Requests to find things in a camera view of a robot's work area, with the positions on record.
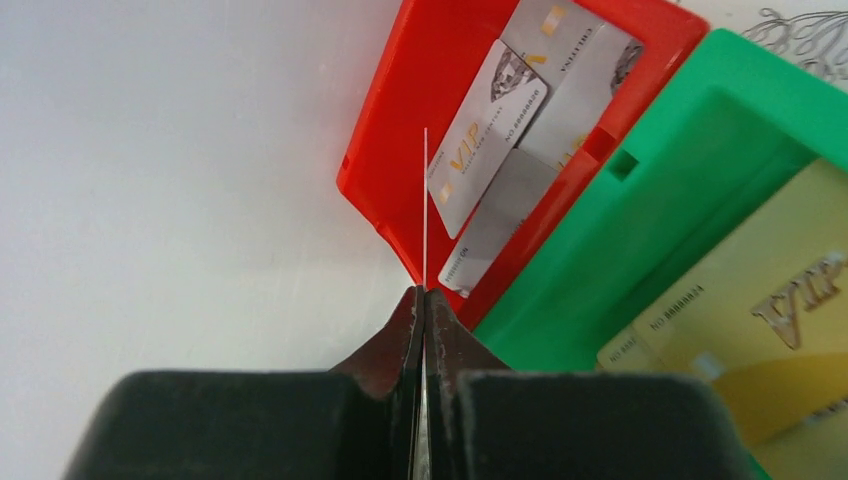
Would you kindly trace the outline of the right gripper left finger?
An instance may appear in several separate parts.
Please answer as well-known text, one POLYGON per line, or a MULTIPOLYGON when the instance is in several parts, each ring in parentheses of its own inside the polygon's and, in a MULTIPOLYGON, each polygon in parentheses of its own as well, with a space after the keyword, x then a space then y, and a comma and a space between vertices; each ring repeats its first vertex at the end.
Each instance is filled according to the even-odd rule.
POLYGON ((421 397, 424 290, 316 371, 147 370, 102 400, 69 479, 408 479, 421 397))

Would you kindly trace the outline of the white credit card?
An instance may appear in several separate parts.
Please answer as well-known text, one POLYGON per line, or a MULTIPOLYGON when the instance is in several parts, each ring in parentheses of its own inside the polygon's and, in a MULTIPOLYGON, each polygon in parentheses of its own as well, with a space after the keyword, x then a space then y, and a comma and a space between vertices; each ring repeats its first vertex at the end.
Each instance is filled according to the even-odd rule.
POLYGON ((519 2, 501 39, 548 85, 518 148, 561 170, 600 120, 644 45, 572 1, 519 2))
POLYGON ((493 42, 427 170, 449 238, 461 232, 547 93, 520 55, 493 42))

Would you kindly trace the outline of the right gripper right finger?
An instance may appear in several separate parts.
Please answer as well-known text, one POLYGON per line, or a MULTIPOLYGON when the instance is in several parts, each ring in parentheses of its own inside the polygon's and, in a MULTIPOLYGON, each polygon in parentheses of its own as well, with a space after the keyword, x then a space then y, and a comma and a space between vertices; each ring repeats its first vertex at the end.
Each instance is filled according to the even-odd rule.
POLYGON ((679 375, 510 369, 423 296, 434 479, 754 479, 718 397, 679 375))

